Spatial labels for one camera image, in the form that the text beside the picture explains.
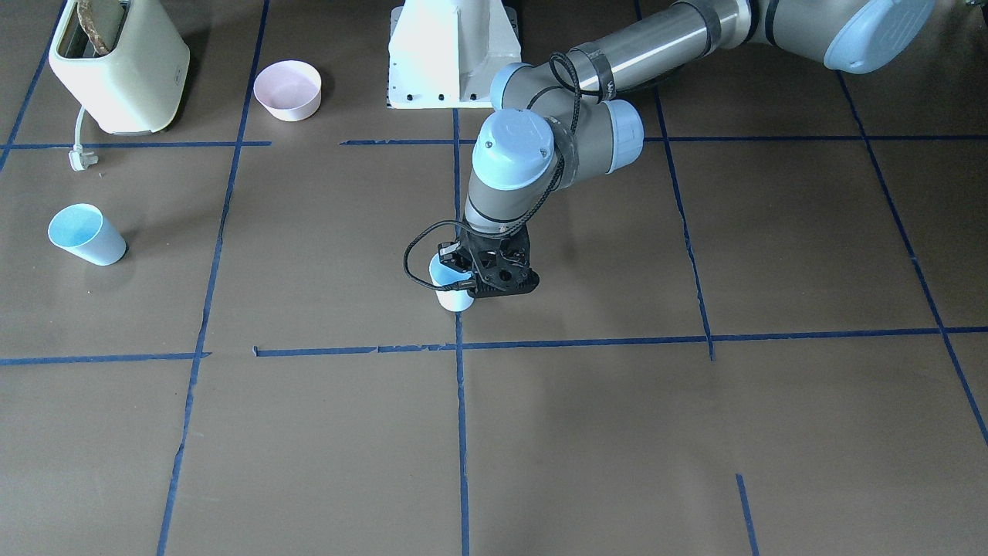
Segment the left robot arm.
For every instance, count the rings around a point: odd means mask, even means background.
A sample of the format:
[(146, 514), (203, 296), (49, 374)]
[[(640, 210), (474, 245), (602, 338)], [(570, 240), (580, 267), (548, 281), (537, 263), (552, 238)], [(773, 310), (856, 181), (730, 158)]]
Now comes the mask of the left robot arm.
[(678, 1), (540, 66), (494, 76), (493, 113), (472, 151), (465, 225), (438, 260), (486, 276), (529, 274), (526, 222), (549, 193), (638, 159), (645, 125), (621, 94), (748, 42), (864, 74), (909, 46), (932, 1)]

